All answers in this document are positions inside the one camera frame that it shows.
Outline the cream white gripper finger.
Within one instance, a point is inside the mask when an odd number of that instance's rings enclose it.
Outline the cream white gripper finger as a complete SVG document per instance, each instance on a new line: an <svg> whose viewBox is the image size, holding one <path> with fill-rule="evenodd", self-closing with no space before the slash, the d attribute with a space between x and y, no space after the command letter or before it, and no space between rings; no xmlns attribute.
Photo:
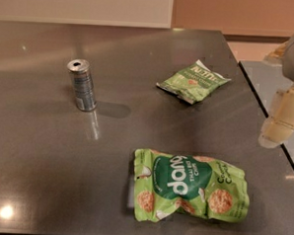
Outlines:
<svg viewBox="0 0 294 235"><path fill-rule="evenodd" d="M268 117L265 119L258 142L261 146L276 148L294 132L294 85L278 90L272 99Z"/></svg>

